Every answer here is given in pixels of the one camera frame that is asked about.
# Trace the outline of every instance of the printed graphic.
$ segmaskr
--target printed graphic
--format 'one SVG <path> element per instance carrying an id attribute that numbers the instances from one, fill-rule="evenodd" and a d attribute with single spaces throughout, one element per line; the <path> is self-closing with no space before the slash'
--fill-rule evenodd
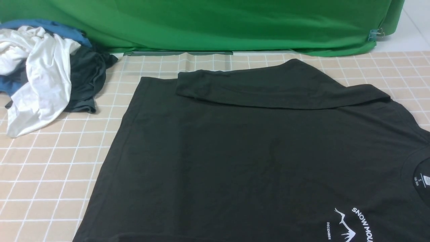
<path id="1" fill-rule="evenodd" d="M 344 218 L 345 218 L 345 214 L 339 212 L 336 208 L 335 208 L 335 212 L 341 215 L 341 222 L 339 224 L 343 224 L 343 226 L 345 226 L 345 228 L 348 230 L 347 233 L 344 233 L 342 235 L 345 235 L 345 242 L 350 242 L 354 236 L 355 236 L 355 232 L 345 223 Z"/>

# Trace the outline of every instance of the green backdrop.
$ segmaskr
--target green backdrop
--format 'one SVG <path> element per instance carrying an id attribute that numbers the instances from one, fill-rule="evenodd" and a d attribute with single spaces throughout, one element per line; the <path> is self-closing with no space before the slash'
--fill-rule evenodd
<path id="1" fill-rule="evenodd" d="M 0 0 L 0 21 L 43 18 L 125 50 L 368 52 L 395 31 L 404 0 Z"/>

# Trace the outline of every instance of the t-shirt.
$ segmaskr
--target t-shirt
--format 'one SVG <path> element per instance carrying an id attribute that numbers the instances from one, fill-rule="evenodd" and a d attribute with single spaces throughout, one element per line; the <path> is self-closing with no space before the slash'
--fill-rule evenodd
<path id="1" fill-rule="evenodd" d="M 74 242 L 428 242 L 429 140 L 296 59 L 142 78 Z"/>

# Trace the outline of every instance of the beige grid mat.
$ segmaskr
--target beige grid mat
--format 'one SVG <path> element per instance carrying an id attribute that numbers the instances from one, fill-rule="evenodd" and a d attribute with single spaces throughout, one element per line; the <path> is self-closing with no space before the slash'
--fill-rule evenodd
<path id="1" fill-rule="evenodd" d="M 62 114 L 44 129 L 12 140 L 5 135 L 6 109 L 0 107 L 0 242 L 72 240 L 141 76 L 176 78 L 179 71 L 259 68 L 292 58 L 345 86 L 373 84 L 430 130 L 430 52 L 342 58 L 300 54 L 123 57 L 108 70 L 95 115 Z M 8 101 L 0 95 L 0 106 Z"/>

